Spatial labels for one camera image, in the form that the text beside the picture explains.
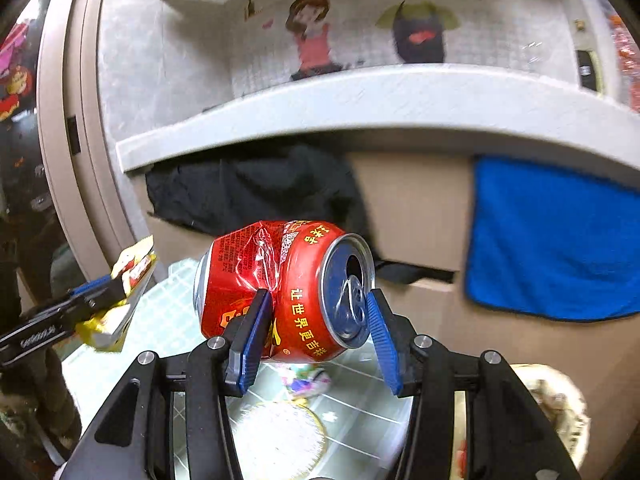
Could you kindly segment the pink colourful carton box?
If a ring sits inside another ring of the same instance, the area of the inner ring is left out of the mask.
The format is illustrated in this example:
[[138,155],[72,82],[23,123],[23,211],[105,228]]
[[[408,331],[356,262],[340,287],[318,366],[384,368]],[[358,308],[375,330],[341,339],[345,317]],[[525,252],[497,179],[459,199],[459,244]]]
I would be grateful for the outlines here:
[[317,364],[290,364],[280,371],[286,390],[293,399],[310,399],[329,391],[332,380]]

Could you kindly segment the round silver foil lid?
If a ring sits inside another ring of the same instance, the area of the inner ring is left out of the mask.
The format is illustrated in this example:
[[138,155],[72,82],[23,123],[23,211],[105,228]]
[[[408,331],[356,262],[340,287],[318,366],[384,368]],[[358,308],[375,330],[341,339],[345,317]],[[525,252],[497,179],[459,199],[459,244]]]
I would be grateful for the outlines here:
[[326,430],[305,405],[268,402],[233,425],[244,479],[305,479],[326,454]]

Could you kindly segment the girl cartoon wall sticker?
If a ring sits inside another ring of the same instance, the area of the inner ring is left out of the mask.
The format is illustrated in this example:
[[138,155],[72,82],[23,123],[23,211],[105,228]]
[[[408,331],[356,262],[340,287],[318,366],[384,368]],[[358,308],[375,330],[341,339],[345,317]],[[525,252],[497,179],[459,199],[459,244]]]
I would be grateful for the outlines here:
[[292,81],[338,73],[344,66],[331,58],[330,24],[326,16],[331,9],[330,0],[294,0],[288,9],[286,30],[292,35],[297,48],[298,70]]

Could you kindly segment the cardboard cabinet front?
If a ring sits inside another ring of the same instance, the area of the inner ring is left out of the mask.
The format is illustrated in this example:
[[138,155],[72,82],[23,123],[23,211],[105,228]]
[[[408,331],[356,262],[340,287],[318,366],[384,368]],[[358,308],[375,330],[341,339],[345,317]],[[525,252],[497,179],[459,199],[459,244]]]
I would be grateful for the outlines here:
[[[454,351],[495,348],[513,363],[547,364],[570,376],[585,396],[591,419],[582,473],[600,476],[639,421],[638,318],[567,323],[474,304],[463,289],[472,162],[429,154],[343,157],[366,204],[375,255],[418,271],[410,285],[393,271],[383,273],[382,289],[393,310]],[[154,217],[144,175],[135,174],[132,185],[160,258],[164,263],[198,258],[214,237]]]

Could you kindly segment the yellow wafer snack bag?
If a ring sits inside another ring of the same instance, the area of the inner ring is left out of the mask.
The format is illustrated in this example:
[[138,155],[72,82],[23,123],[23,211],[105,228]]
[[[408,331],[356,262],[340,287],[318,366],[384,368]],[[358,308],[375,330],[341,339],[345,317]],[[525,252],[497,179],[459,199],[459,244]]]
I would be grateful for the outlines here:
[[152,235],[120,253],[112,267],[110,280],[105,283],[105,304],[100,306],[96,299],[91,315],[85,315],[75,327],[84,344],[104,352],[122,350],[138,301],[152,278],[156,260]]

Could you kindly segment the white countertop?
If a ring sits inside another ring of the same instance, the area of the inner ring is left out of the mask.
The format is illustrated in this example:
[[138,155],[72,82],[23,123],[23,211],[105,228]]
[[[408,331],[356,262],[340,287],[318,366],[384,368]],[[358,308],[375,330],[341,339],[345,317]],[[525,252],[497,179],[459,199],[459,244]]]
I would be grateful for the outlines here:
[[322,132],[362,150],[498,154],[639,185],[639,116],[546,76],[396,65],[284,84],[116,144],[120,171],[218,146]]

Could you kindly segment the crushed red soda can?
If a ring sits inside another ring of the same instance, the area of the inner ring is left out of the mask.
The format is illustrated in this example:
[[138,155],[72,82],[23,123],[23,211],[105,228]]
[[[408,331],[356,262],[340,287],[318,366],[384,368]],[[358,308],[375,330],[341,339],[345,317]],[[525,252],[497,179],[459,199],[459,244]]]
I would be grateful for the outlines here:
[[329,221],[262,220],[213,241],[198,263],[193,304],[210,338],[247,314],[259,289],[268,290],[264,357],[322,362],[366,342],[366,298],[374,286],[362,236]]

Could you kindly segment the blue towel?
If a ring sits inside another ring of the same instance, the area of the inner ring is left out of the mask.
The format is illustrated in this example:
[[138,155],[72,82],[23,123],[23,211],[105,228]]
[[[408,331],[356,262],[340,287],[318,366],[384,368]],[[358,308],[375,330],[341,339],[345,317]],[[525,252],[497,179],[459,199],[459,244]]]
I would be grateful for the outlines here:
[[474,165],[465,295],[566,322],[639,311],[639,194],[567,169],[484,156]]

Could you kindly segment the yellow plastic trash bag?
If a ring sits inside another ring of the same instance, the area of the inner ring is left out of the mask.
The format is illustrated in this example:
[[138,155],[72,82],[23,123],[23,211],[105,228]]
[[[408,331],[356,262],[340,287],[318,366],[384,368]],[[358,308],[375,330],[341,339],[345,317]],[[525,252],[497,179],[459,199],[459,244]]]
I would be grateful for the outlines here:
[[564,373],[544,364],[512,364],[580,469],[588,452],[591,419],[582,392]]

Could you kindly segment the beige door frame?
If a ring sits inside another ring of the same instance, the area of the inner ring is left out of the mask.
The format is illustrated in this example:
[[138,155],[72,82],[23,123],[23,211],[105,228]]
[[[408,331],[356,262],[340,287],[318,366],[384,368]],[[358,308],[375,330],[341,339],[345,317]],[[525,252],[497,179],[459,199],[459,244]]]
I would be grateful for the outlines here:
[[58,221],[81,272],[94,280],[134,244],[112,167],[99,92],[103,0],[50,0],[37,68],[38,134]]

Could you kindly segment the black cloth on counter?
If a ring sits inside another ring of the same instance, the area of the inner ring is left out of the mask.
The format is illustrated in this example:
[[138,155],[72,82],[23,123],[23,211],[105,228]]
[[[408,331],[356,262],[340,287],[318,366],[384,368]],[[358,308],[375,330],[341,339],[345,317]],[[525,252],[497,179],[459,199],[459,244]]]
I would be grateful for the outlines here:
[[352,167],[300,142],[247,143],[162,160],[145,175],[153,216],[220,237],[259,220],[326,220],[374,235]]

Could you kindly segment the boy cartoon wall sticker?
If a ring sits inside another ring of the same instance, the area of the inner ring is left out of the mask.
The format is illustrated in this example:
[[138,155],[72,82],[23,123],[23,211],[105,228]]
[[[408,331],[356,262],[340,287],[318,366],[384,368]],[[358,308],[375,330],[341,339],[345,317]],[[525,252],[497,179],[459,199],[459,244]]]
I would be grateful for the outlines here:
[[460,21],[448,6],[432,0],[399,0],[375,26],[392,33],[396,54],[404,64],[442,64],[445,32],[457,29]]

